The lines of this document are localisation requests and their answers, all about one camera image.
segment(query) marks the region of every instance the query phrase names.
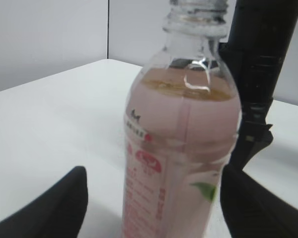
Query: table surface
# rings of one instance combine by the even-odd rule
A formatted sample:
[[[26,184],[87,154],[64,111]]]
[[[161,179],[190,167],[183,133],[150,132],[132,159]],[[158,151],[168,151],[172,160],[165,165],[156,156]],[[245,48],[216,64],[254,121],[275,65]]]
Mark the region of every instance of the table surface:
[[[101,60],[0,92],[0,220],[74,166],[88,173],[89,205],[79,238],[115,238],[124,181],[125,97],[141,68]],[[274,101],[273,144],[245,168],[298,208],[298,106]],[[207,238],[230,237],[217,200]]]

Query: clear plastic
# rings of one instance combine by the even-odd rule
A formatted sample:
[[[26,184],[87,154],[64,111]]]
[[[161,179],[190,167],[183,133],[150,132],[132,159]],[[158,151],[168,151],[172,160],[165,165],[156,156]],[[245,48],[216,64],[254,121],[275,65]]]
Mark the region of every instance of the clear plastic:
[[[201,238],[235,146],[240,101],[217,36],[171,31],[125,111],[122,238]]]

